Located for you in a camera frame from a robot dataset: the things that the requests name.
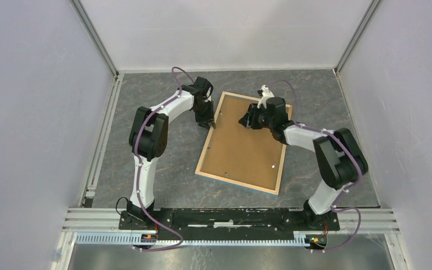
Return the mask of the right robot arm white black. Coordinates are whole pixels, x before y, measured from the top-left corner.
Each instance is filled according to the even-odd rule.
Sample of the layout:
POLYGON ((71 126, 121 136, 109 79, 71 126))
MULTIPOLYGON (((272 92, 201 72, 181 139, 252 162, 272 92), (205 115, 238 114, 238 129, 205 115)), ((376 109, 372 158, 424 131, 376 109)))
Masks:
POLYGON ((350 129, 317 129, 290 120, 281 97, 271 97, 262 105, 250 104, 238 122, 247 129, 269 129, 276 141, 315 153, 322 180, 301 212, 301 220, 310 230, 323 225, 335 211, 341 193, 348 192, 368 172, 366 158, 350 129))

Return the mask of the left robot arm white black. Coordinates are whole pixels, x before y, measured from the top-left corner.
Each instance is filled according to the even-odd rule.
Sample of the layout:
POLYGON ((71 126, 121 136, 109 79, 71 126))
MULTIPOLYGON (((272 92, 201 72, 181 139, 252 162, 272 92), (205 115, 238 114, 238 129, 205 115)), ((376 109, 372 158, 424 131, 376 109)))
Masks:
POLYGON ((135 162, 132 195, 127 212, 140 229, 148 229, 154 223, 154 179, 156 166, 168 144, 169 124, 186 111, 195 114, 198 126, 215 127, 214 104, 211 100, 213 85, 203 77, 197 77, 190 85, 183 85, 163 102, 137 109, 129 135, 135 162))

